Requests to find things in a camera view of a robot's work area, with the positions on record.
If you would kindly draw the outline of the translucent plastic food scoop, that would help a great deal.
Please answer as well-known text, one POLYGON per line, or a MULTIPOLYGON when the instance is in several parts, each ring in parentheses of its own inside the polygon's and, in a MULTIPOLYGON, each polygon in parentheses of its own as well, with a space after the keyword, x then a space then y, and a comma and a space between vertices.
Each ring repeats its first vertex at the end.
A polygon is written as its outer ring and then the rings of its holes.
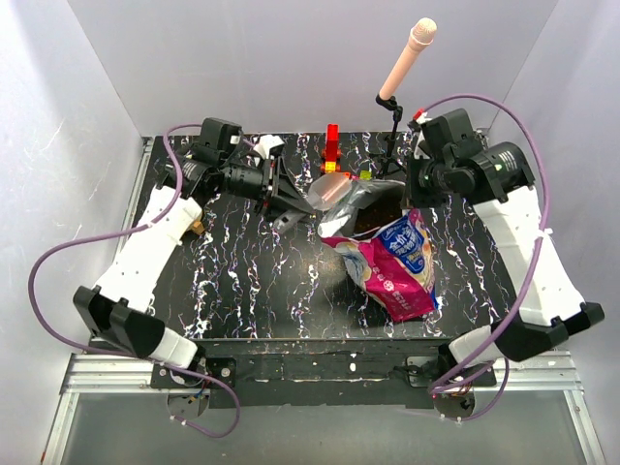
POLYGON ((349 193, 353 180, 348 172, 324 174, 310 185, 304 198, 310 206, 310 212, 290 208, 274 220, 273 229, 278 233, 285 233, 297 223, 311 219, 316 212, 328 211, 349 193))

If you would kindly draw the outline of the pink pet food bag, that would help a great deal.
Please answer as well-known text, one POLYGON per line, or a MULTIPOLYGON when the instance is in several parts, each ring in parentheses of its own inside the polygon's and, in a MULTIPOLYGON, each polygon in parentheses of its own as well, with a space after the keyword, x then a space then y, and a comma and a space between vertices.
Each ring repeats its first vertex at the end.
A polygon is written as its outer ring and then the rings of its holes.
POLYGON ((318 226, 354 283, 396 322, 437 308, 430 234, 418 209, 401 206, 404 193, 401 181, 353 180, 318 226))

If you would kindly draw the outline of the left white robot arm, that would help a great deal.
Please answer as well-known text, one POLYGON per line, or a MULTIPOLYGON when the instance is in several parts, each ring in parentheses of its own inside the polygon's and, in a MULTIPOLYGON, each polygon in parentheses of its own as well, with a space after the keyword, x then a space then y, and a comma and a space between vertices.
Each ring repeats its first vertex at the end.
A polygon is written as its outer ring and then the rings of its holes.
POLYGON ((179 198, 173 198, 177 177, 168 171, 152 189, 141 217, 142 222, 153 214, 162 214, 163 219, 131 234, 94 287, 79 287, 73 302, 93 336, 133 357, 172 365, 174 378, 193 388, 206 374, 197 344, 147 312, 159 277, 183 235, 199 228, 205 204, 218 194, 255 201, 257 213, 279 233, 313 209, 280 158, 269 157, 255 167, 240 162, 216 167, 188 158, 179 163, 179 198))

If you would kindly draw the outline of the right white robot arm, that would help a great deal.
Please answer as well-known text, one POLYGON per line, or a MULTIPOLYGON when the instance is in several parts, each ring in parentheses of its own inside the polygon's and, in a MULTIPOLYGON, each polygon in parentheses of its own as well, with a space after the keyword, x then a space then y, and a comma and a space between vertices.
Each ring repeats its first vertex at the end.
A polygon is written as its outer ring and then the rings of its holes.
POLYGON ((546 230, 533 172, 512 142, 486 147, 423 139, 407 162, 406 201, 436 207, 457 195, 470 204, 499 252, 517 293, 502 320, 466 332, 444 345, 438 371, 460 385, 474 366, 506 358, 523 361, 555 348, 602 322, 601 304, 588 302, 563 267, 546 230))

